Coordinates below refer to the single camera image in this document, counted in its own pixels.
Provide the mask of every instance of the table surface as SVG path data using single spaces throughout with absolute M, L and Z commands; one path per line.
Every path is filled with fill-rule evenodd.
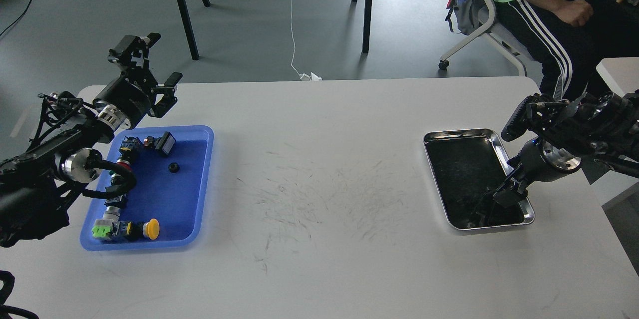
M 597 72 L 620 96 L 639 89 L 639 57 L 604 58 L 597 65 Z
M 531 185 L 536 220 L 518 230 L 445 221 L 424 135 L 499 132 L 536 90 L 523 77 L 180 84 L 141 126 L 215 132 L 197 239 L 85 251 L 78 199 L 70 227 L 2 251 L 7 304 L 67 319 L 639 317 L 639 278 L 582 173 Z
M 605 58 L 597 66 L 610 89 L 625 96 L 639 89 L 639 58 Z M 639 180 L 609 171 L 593 183 L 593 190 L 604 208 L 609 208 L 639 190 Z

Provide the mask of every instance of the gray backpack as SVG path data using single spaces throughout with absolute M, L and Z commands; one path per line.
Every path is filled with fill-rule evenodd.
M 448 9 L 446 21 L 450 27 L 450 32 L 454 32 L 452 30 L 452 21 L 450 20 L 450 16 L 453 12 L 455 12 L 455 17 L 457 18 L 457 28 L 459 28 L 463 34 L 471 34 L 479 28 L 481 23 L 479 23 L 477 12 L 479 12 L 482 7 L 484 7 L 483 0 L 465 0 L 462 3 L 457 3 L 457 0 L 449 0 L 446 6 Z

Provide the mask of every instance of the hand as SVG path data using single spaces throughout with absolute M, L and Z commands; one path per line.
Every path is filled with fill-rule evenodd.
M 573 27 L 585 25 L 593 16 L 593 7 L 584 0 L 569 0 L 553 10 L 555 16 Z

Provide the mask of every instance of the chair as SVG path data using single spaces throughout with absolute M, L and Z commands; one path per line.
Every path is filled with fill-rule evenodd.
M 482 7 L 478 13 L 479 21 L 482 25 L 442 55 L 440 58 L 439 68 L 442 70 L 447 69 L 450 64 L 448 59 L 452 55 L 464 48 L 466 44 L 469 44 L 477 37 L 483 37 L 517 68 L 520 76 L 525 76 L 526 67 L 518 56 L 523 55 L 530 60 L 534 59 L 528 53 L 525 46 L 515 39 L 515 37 L 497 21 L 497 10 L 493 0 L 484 0 L 484 3 L 486 6 Z

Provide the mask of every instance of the yellow button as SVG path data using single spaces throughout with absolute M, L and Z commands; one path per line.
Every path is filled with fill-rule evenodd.
M 156 240 L 160 235 L 160 223 L 153 218 L 144 225 L 144 236 L 151 240 Z

